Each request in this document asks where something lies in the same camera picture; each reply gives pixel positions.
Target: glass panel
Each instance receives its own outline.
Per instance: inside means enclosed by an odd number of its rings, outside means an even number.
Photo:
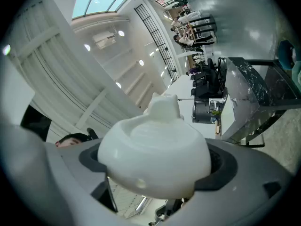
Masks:
[[[114,0],[92,0],[87,14],[105,12]]]
[[[124,0],[116,0],[115,2],[114,2],[114,4],[112,5],[112,7],[110,8],[110,12],[111,11],[115,11],[117,8],[118,8],[118,6],[123,2]]]
[[[75,6],[73,9],[72,18],[83,16],[86,10],[86,7],[88,6],[89,0],[76,0]]]

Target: air conditioner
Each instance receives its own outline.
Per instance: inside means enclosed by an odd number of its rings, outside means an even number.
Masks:
[[[99,49],[103,49],[116,43],[115,35],[111,32],[102,32],[93,36],[93,39]]]

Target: desk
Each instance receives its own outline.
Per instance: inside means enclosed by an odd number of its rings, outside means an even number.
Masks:
[[[269,66],[265,79],[252,65]],[[225,94],[228,97],[221,116],[222,140],[232,143],[243,138],[250,141],[287,109],[301,107],[301,93],[275,61],[227,58]]]

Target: railing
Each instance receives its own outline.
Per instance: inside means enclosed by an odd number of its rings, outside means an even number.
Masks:
[[[161,35],[158,27],[154,23],[154,20],[151,18],[149,12],[145,9],[143,4],[136,7],[135,11],[138,14],[138,16],[142,19],[147,30],[150,32],[152,38],[154,39],[154,41],[159,49],[159,52],[163,58],[163,61],[164,61],[165,65],[167,66],[168,73],[169,73],[170,77],[172,78],[173,82],[175,82],[179,78],[179,76],[175,69],[172,57],[166,46],[164,37]]]

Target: black office chair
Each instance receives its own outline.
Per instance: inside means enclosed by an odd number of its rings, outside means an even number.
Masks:
[[[190,80],[197,81],[197,80],[204,78],[206,75],[210,75],[210,74],[208,74],[206,72],[193,74],[193,75],[191,75]]]
[[[207,81],[205,79],[200,79],[192,82],[192,87],[203,86],[206,85]]]
[[[208,64],[210,69],[215,70],[215,66],[214,66],[214,63],[213,63],[212,59],[210,59],[210,58],[207,59],[207,64]]]

